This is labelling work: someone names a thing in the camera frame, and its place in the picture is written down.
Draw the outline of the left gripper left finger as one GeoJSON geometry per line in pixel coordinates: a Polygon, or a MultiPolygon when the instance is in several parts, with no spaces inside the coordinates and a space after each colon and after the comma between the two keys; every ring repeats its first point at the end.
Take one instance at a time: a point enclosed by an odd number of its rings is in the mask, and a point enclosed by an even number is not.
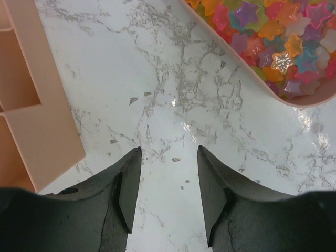
{"type": "Polygon", "coordinates": [[[134,148],[58,194],[1,189],[1,251],[125,251],[142,165],[134,148]]]}

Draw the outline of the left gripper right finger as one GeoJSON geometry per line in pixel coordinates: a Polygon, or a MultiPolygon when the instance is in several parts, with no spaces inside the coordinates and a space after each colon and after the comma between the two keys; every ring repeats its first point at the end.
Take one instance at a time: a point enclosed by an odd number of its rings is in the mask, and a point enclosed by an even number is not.
{"type": "Polygon", "coordinates": [[[206,239],[213,251],[335,251],[335,192],[293,196],[197,150],[206,239]]]}

